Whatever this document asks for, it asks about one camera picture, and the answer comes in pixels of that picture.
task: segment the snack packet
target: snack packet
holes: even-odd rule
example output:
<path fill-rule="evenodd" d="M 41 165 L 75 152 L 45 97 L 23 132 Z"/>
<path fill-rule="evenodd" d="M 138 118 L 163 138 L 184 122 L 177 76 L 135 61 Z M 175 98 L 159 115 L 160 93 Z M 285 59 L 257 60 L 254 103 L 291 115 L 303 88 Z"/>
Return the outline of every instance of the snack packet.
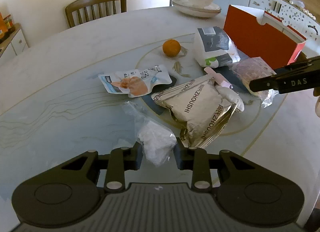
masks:
<path fill-rule="evenodd" d="M 201 67 L 217 68 L 240 61 L 235 44 L 221 28 L 198 28 L 193 41 L 194 56 Z"/>
<path fill-rule="evenodd" d="M 273 89 L 252 92 L 249 88 L 251 80 L 260 79 L 276 74 L 261 57 L 248 58 L 238 63 L 229 65 L 229 67 L 242 81 L 243 85 L 248 89 L 248 91 L 252 95 L 257 96 L 261 99 L 261 105 L 263 107 L 270 106 L 275 95 L 279 94 L 279 91 Z"/>
<path fill-rule="evenodd" d="M 106 90 L 111 94 L 128 94 L 129 98 L 141 97 L 151 93 L 159 84 L 172 82 L 164 65 L 156 65 L 152 69 L 116 71 L 107 75 L 99 75 Z"/>
<path fill-rule="evenodd" d="M 210 74 L 151 97 L 156 104 L 168 108 L 172 118 L 181 124 L 180 139 L 189 147 L 206 147 L 220 134 L 238 106 L 244 110 L 238 94 L 226 87 L 216 88 Z"/>

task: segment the white plate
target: white plate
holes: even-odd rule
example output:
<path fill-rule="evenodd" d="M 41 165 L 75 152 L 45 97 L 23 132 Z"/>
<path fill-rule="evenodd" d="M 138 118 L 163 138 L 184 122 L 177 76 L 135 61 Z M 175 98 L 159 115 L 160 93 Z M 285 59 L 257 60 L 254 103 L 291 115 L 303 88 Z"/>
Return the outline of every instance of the white plate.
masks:
<path fill-rule="evenodd" d="M 199 8 L 191 4 L 188 0 L 171 0 L 173 5 L 184 7 L 193 11 L 204 12 L 204 13 L 220 13 L 221 7 L 212 3 L 204 8 Z"/>
<path fill-rule="evenodd" d="M 187 15 L 195 16 L 195 17 L 210 18 L 210 17 L 214 17 L 214 16 L 218 15 L 219 13 L 221 13 L 221 11 L 218 12 L 218 13 L 199 12 L 199 11 L 194 11 L 194 10 L 191 10 L 189 8 L 185 8 L 185 7 L 176 5 L 174 3 L 172 3 L 172 4 L 178 11 L 180 11 L 180 12 L 182 12 L 184 14 L 187 14 Z"/>

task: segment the kitchen counter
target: kitchen counter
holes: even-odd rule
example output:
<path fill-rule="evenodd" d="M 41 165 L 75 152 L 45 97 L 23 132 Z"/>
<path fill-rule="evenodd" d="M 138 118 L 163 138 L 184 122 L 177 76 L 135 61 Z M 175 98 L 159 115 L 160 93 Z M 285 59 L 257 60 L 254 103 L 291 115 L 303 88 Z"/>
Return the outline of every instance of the kitchen counter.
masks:
<path fill-rule="evenodd" d="M 291 5 L 291 6 L 294 6 L 296 9 L 298 9 L 299 11 L 301 11 L 305 16 L 307 16 L 307 17 L 310 18 L 311 20 L 314 20 L 314 21 L 317 22 L 318 24 L 320 24 L 320 18 L 319 18 L 319 17 L 316 17 L 316 20 L 315 20 L 315 19 L 311 18 L 309 15 L 307 15 L 306 13 L 304 13 L 304 12 L 302 11 L 302 9 L 300 9 L 299 7 L 290 4 L 287 0 L 283 0 L 283 1 L 287 2 L 287 3 L 288 3 L 289 5 Z"/>

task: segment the food packaging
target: food packaging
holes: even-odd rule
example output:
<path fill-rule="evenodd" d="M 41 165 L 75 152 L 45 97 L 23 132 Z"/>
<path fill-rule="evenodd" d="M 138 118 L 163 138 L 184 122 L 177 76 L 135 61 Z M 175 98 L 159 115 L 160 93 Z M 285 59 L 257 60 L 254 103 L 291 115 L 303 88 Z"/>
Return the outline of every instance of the food packaging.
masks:
<path fill-rule="evenodd" d="M 151 95 L 169 109 L 181 125 L 180 139 L 186 147 L 208 146 L 222 131 L 232 114 L 244 105 L 232 89 L 214 85 L 208 74 Z"/>
<path fill-rule="evenodd" d="M 169 155 L 177 139 L 173 132 L 144 114 L 144 109 L 131 101 L 126 101 L 122 109 L 134 117 L 136 139 L 142 144 L 148 161 L 159 167 L 169 160 Z"/>
<path fill-rule="evenodd" d="M 7 26 L 0 13 L 0 39 L 3 39 L 7 32 L 8 32 Z"/>
<path fill-rule="evenodd" d="M 13 33 L 14 30 L 12 30 L 12 28 L 14 28 L 14 27 L 13 27 L 13 21 L 12 21 L 11 15 L 8 15 L 3 20 L 4 20 L 5 25 L 7 26 L 8 31 Z"/>
<path fill-rule="evenodd" d="M 128 94 L 129 98 L 144 96 L 151 93 L 155 85 L 172 82 L 164 65 L 156 65 L 146 70 L 116 71 L 99 75 L 99 79 L 109 93 Z"/>
<path fill-rule="evenodd" d="M 243 85 L 248 89 L 248 91 L 252 95 L 257 96 L 261 99 L 262 107 L 267 107 L 272 104 L 273 98 L 279 93 L 277 90 L 270 89 L 259 92 L 252 92 L 249 88 L 251 80 L 260 79 L 276 74 L 261 57 L 248 58 L 233 65 L 229 65 L 229 67 L 242 81 Z"/>
<path fill-rule="evenodd" d="M 193 51 L 201 67 L 217 68 L 240 60 L 233 41 L 217 26 L 197 30 Z"/>

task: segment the human hand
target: human hand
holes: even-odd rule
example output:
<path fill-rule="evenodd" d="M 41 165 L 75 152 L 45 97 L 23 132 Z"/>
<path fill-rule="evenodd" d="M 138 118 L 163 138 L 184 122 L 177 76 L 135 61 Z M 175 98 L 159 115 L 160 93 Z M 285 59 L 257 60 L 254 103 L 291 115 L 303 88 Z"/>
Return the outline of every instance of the human hand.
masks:
<path fill-rule="evenodd" d="M 320 87 L 318 87 L 318 88 L 314 88 L 314 90 L 313 90 L 313 96 L 314 97 L 318 97 L 318 100 L 317 100 L 317 102 L 316 102 L 316 115 L 318 116 L 318 117 L 320 117 Z"/>

